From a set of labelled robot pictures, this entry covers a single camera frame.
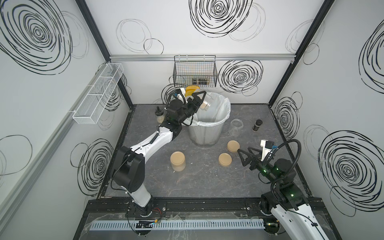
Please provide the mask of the glass rice jar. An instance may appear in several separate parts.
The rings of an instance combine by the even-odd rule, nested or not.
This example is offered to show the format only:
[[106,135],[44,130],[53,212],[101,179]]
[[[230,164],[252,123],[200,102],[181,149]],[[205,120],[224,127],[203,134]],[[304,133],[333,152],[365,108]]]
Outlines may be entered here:
[[230,123],[230,128],[229,128],[230,135],[234,137],[239,136],[243,127],[244,127],[244,123],[242,120],[233,119]]

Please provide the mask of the rice jar tan lid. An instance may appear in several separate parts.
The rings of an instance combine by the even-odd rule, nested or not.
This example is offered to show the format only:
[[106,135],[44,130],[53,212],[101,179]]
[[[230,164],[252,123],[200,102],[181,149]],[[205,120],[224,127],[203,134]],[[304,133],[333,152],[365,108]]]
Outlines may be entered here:
[[182,152],[174,152],[170,157],[171,165],[174,171],[181,172],[186,167],[186,158]]
[[215,109],[220,104],[219,94],[213,92],[207,92],[203,103],[200,106],[200,110],[208,111],[210,109]]

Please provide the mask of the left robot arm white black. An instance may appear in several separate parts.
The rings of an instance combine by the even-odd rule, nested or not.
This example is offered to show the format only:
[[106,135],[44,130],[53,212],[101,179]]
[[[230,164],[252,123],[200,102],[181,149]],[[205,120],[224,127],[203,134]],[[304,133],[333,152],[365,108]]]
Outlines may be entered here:
[[153,197],[144,185],[147,161],[159,149],[175,140],[183,126],[192,124],[198,110],[208,105],[206,95],[206,91],[198,91],[186,97],[181,89],[174,90],[165,106],[165,119],[156,131],[142,142],[131,147],[122,146],[118,150],[111,180],[130,195],[138,208],[147,210],[152,207]]

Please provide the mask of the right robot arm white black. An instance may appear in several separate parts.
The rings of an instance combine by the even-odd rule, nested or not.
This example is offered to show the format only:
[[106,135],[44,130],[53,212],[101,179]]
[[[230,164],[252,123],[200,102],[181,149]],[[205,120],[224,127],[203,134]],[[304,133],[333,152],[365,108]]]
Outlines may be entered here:
[[270,163],[278,149],[272,147],[266,155],[266,149],[238,150],[243,166],[249,165],[250,170],[259,171],[270,182],[270,191],[262,195],[259,203],[261,211],[275,217],[292,240],[327,240],[308,199],[294,183],[294,164],[286,159]]

